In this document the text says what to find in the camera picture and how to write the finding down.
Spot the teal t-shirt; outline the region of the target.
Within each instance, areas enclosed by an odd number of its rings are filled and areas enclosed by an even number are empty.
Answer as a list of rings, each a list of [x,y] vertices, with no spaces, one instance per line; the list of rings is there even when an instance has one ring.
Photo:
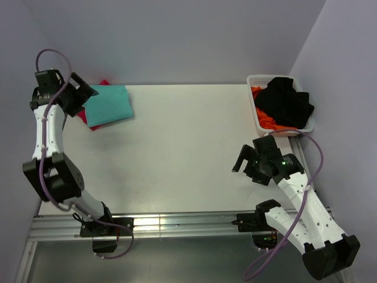
[[[134,116],[128,91],[124,85],[91,85],[99,92],[84,104],[88,125],[97,126]]]

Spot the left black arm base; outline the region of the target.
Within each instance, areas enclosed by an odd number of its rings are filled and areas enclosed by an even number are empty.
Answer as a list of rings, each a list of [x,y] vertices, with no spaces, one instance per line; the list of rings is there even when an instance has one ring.
[[[113,218],[115,226],[99,224],[95,221],[80,220],[80,237],[92,239],[92,250],[96,254],[108,255],[117,249],[119,237],[131,236],[134,227],[134,218]]]

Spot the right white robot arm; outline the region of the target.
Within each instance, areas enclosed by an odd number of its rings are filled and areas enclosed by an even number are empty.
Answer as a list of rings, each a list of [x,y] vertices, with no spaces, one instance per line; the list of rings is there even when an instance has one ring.
[[[282,154],[271,135],[243,145],[232,171],[244,173],[257,184],[273,181],[291,201],[297,216],[290,216],[282,205],[266,200],[253,213],[239,213],[232,222],[239,232],[270,232],[270,236],[253,238],[259,249],[272,257],[286,242],[301,254],[304,266],[316,280],[349,268],[359,251],[355,235],[347,235],[335,222],[318,198],[312,180],[291,153]]]

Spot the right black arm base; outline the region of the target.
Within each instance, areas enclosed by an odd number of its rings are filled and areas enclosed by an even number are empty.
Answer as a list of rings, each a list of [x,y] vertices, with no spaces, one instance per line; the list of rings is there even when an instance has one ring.
[[[238,213],[232,221],[238,232],[251,233],[253,244],[260,249],[273,249],[278,243],[277,230],[260,220],[257,213]]]

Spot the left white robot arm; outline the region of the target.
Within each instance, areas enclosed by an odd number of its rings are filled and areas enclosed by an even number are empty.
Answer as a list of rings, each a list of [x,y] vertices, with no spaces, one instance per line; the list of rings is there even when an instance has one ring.
[[[80,170],[64,152],[62,137],[66,118],[75,117],[98,92],[76,73],[65,80],[51,69],[37,71],[35,78],[38,85],[30,108],[37,139],[32,159],[22,165],[22,171],[42,201],[64,212],[74,210],[85,225],[109,235],[115,228],[111,212],[86,191]]]

